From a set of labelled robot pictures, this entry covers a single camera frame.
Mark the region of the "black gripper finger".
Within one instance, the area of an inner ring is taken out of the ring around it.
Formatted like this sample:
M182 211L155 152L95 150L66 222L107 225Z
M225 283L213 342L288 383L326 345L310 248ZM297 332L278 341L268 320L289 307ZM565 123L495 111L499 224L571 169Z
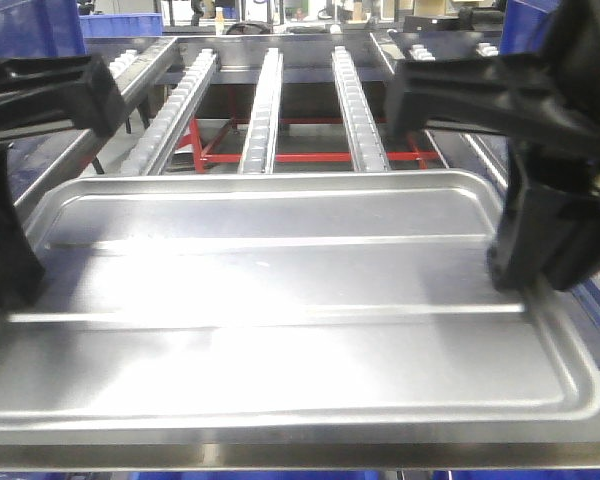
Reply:
M508 187L487 251L494 286L540 277L565 291L600 272L600 162L531 144L508 146Z
M0 308L17 309L32 304L44 273L14 207L7 151L0 146Z
M600 56L582 64L532 53L404 60L384 110L395 135L456 122L600 161Z
M0 58L0 143L96 128L112 78L100 55Z

